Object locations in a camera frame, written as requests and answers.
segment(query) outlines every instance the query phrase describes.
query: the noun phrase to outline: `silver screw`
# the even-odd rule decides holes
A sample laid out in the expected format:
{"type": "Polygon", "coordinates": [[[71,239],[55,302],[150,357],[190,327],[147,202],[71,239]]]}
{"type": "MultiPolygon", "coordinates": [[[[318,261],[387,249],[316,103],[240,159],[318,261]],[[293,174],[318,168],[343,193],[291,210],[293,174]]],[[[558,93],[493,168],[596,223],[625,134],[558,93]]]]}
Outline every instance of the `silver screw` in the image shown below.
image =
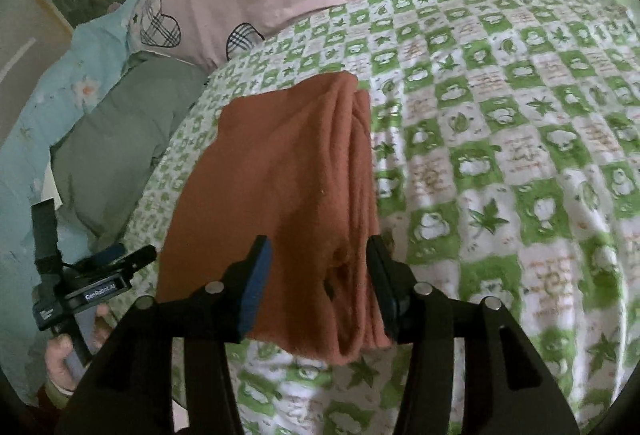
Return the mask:
{"type": "Polygon", "coordinates": [[[153,299],[152,296],[140,296],[140,298],[136,300],[134,305],[136,306],[136,309],[147,310],[147,309],[150,309],[155,302],[156,301],[153,299]]]}
{"type": "Polygon", "coordinates": [[[491,310],[499,310],[502,307],[502,302],[495,296],[489,296],[484,300],[484,304],[491,310]]]}
{"type": "Polygon", "coordinates": [[[204,287],[207,294],[220,294],[225,290],[225,284],[222,281],[210,281],[204,287]]]}
{"type": "Polygon", "coordinates": [[[414,292],[420,296],[428,296],[433,292],[433,287],[431,284],[423,281],[414,285],[414,292]]]}

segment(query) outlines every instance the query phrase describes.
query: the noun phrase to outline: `green and white checkered bedsheet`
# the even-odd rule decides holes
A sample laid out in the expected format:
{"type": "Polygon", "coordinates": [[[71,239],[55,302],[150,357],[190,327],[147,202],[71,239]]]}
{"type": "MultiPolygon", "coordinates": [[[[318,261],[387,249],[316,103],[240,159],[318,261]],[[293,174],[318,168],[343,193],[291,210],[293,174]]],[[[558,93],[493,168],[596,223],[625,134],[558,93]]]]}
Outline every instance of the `green and white checkered bedsheet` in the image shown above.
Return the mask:
{"type": "MultiPolygon", "coordinates": [[[[232,98],[348,70],[371,97],[394,257],[450,297],[502,299],[587,428],[640,356],[639,61],[636,28],[611,0],[333,7],[213,73],[149,180],[127,246],[162,244],[232,98]]],[[[116,313],[153,293],[156,274],[141,271],[116,313]]],[[[409,355],[328,368],[257,341],[229,347],[245,429],[269,435],[391,433],[409,355]]],[[[181,397],[178,364],[174,373],[181,397]]],[[[458,365],[453,431],[462,388],[458,365]]]]}

